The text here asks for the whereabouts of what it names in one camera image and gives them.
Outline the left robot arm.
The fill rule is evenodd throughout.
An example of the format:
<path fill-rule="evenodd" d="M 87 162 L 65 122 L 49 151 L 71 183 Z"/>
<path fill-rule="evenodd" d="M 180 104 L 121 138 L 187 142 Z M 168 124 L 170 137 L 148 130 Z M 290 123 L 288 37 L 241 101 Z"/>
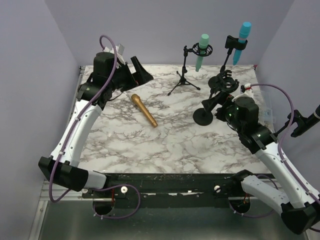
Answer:
<path fill-rule="evenodd" d="M 96 54 L 92 73 L 77 89 L 73 114 L 62 138 L 50 156 L 41 157 L 38 162 L 40 170 L 51 183 L 77 192 L 93 189 L 101 198 L 110 194 L 111 185 L 106 182 L 105 174 L 81 169 L 78 165 L 90 130 L 112 98 L 112 93 L 128 91 L 153 80 L 136 56 L 130 60 L 134 73 L 127 63 L 116 61 L 113 53 Z"/>

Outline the black round-base shock-mount stand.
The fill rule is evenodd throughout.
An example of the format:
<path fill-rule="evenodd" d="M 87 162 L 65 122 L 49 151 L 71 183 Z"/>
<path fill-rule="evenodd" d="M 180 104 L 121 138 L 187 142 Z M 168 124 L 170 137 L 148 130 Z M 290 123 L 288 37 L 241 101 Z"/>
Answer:
<path fill-rule="evenodd" d="M 214 97 L 216 94 L 213 94 L 211 96 L 211 93 L 209 95 L 209 98 Z M 203 108 L 198 108 L 194 113 L 193 113 L 193 120 L 196 124 L 200 125 L 200 126 L 208 126 L 209 124 L 211 124 L 211 122 L 213 121 L 213 114 L 212 112 L 209 112 L 206 116 L 202 116 L 204 107 Z"/>

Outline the gold microphone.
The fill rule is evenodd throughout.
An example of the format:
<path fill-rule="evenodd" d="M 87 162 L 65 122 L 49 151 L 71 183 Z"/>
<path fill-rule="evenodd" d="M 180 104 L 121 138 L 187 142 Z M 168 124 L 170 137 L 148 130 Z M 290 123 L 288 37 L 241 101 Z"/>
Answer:
<path fill-rule="evenodd" d="M 137 95 L 137 94 L 133 94 L 131 96 L 131 100 L 132 102 L 139 108 L 139 110 L 143 113 L 143 115 L 146 117 L 146 119 L 148 120 L 148 122 L 154 127 L 156 128 L 158 126 L 157 121 L 155 120 L 155 118 L 151 115 L 151 113 L 149 112 L 149 110 L 146 108 L 146 106 L 144 105 L 144 103 L 141 101 L 141 98 Z"/>

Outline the mint green microphone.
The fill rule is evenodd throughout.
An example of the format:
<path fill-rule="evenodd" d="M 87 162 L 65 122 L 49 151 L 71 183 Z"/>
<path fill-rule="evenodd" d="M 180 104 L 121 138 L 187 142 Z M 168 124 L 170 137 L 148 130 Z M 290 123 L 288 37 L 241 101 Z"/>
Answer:
<path fill-rule="evenodd" d="M 199 56 L 197 57 L 196 60 L 196 64 L 195 64 L 195 71 L 199 72 L 201 66 L 202 66 L 202 62 L 203 62 L 203 56 L 200 55 L 204 55 L 206 53 L 206 49 L 209 45 L 209 35 L 204 33 L 201 35 L 200 41 L 198 43 L 198 52 L 199 52 Z"/>

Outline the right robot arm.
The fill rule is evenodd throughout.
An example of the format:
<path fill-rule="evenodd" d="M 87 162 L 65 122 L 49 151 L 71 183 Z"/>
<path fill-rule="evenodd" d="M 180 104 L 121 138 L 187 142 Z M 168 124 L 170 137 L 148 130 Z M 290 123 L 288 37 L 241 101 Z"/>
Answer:
<path fill-rule="evenodd" d="M 274 134 L 259 123 L 259 107 L 255 100 L 241 94 L 233 97 L 221 91 L 202 101 L 201 116 L 212 115 L 229 124 L 238 134 L 240 142 L 270 170 L 281 185 L 279 191 L 250 173 L 230 183 L 230 191 L 241 196 L 255 196 L 275 210 L 286 227 L 299 235 L 320 221 L 320 193 L 298 173 L 290 160 L 284 157 Z"/>

